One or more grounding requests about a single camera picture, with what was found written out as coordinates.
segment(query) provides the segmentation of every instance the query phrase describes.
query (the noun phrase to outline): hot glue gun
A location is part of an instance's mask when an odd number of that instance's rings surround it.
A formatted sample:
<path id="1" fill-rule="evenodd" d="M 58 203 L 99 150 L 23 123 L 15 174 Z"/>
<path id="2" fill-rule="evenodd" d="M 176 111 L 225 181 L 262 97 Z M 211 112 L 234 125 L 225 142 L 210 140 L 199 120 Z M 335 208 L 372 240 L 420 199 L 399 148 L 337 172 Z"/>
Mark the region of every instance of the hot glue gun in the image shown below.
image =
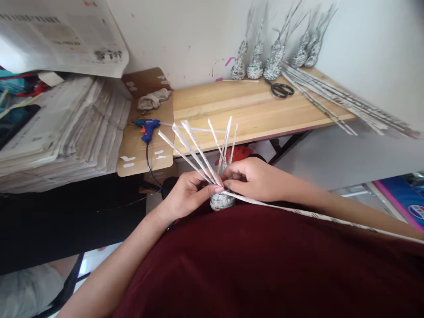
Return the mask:
<path id="1" fill-rule="evenodd" d="M 141 127 L 140 133 L 143 134 L 143 137 L 141 137 L 141 140 L 148 144 L 151 142 L 151 138 L 153 137 L 153 130 L 160 126 L 160 120 L 159 119 L 153 119 L 153 120 L 139 119 L 134 121 L 134 124 Z"/>

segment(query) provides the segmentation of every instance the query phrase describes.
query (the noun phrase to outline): hand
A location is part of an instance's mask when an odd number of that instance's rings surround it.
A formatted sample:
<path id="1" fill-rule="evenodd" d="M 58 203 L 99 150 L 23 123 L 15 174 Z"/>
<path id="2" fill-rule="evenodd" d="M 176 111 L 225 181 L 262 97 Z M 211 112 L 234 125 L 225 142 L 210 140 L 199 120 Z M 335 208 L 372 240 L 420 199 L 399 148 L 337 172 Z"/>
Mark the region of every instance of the hand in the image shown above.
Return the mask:
<path id="1" fill-rule="evenodd" d="M 159 209 L 161 217 L 172 223 L 189 215 L 214 194 L 224 191 L 223 187 L 216 184 L 201 188 L 202 182 L 205 181 L 197 171 L 183 173 L 161 203 Z"/>
<path id="2" fill-rule="evenodd" d="M 277 169 L 258 158 L 246 158 L 229 165 L 223 172 L 224 186 L 251 199 L 305 204 L 310 191 L 323 189 Z"/>

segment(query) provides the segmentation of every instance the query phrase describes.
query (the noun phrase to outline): wooden table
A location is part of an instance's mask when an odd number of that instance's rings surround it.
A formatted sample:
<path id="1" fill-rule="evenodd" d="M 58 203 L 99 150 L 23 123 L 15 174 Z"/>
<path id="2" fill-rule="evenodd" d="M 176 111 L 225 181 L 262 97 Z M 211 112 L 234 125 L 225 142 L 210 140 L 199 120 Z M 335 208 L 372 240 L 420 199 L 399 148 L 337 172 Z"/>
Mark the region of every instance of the wooden table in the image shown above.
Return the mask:
<path id="1" fill-rule="evenodd" d="M 337 83 L 316 69 L 306 69 L 306 71 L 338 86 Z M 282 76 L 276 82 L 290 85 Z M 346 121 L 355 118 L 353 114 L 343 108 L 314 93 L 311 94 L 341 119 Z M 209 118 L 215 130 L 225 131 L 228 119 L 232 116 L 230 143 L 232 143 L 236 123 L 238 123 L 236 144 L 295 134 L 295 140 L 291 141 L 294 144 L 305 136 L 299 134 L 300 132 L 334 124 L 298 90 L 295 90 L 295 94 L 286 99 L 274 96 L 264 78 L 261 78 L 258 83 L 215 82 L 178 90 L 173 93 L 173 96 L 174 121 L 177 125 L 181 125 L 181 120 L 187 120 L 192 128 L 209 129 Z M 193 132 L 202 150 L 216 149 L 212 133 Z M 222 144 L 224 134 L 219 133 L 217 137 Z M 188 154 L 178 138 L 174 143 L 183 154 Z M 282 149 L 276 148 L 276 151 L 278 154 Z"/>

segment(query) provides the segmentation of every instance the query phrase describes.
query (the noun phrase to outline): red object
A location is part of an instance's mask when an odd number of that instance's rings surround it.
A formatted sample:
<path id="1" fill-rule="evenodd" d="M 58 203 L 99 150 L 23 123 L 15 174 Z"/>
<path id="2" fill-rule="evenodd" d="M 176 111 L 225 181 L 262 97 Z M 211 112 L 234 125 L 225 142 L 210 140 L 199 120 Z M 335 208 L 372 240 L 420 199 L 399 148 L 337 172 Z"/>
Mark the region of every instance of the red object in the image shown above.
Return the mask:
<path id="1" fill-rule="evenodd" d="M 113 317 L 423 317 L 423 246 L 371 234 L 258 205 L 184 218 Z"/>
<path id="2" fill-rule="evenodd" d="M 232 147 L 227 148 L 227 162 L 230 160 L 230 154 L 231 154 Z M 247 146 L 236 146 L 234 147 L 234 154 L 233 154 L 233 161 L 240 161 L 243 159 L 246 159 L 249 155 L 253 154 L 253 150 L 250 149 Z M 218 156 L 218 159 L 215 161 L 215 166 L 218 166 L 220 162 L 220 155 Z"/>
<path id="3" fill-rule="evenodd" d="M 18 96 L 18 97 L 34 97 L 34 96 L 37 96 L 37 95 L 41 94 L 42 92 L 44 92 L 45 89 L 46 89 L 46 87 L 47 87 L 47 84 L 46 83 L 39 82 L 35 86 L 33 93 L 25 94 L 25 92 L 22 92 L 22 93 L 16 94 L 16 96 Z"/>

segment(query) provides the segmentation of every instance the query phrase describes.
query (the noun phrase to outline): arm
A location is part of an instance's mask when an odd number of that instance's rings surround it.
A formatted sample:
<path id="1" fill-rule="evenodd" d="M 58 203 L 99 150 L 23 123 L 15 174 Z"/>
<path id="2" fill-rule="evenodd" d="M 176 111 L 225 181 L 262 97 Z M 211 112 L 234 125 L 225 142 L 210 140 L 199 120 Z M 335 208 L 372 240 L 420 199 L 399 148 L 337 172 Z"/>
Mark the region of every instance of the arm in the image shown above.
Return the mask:
<path id="1" fill-rule="evenodd" d="M 223 188 L 208 185 L 198 191 L 202 177 L 181 175 L 167 198 L 140 222 L 131 235 L 87 278 L 60 311 L 64 317 L 109 317 L 120 303 L 141 262 L 178 218 L 189 215 Z"/>
<path id="2" fill-rule="evenodd" d="M 240 180 L 241 175 L 246 176 L 246 182 Z M 424 240 L 423 233 L 404 222 L 357 201 L 329 193 L 257 158 L 229 165 L 223 173 L 223 180 L 230 190 L 252 199 L 303 204 L 334 218 Z"/>

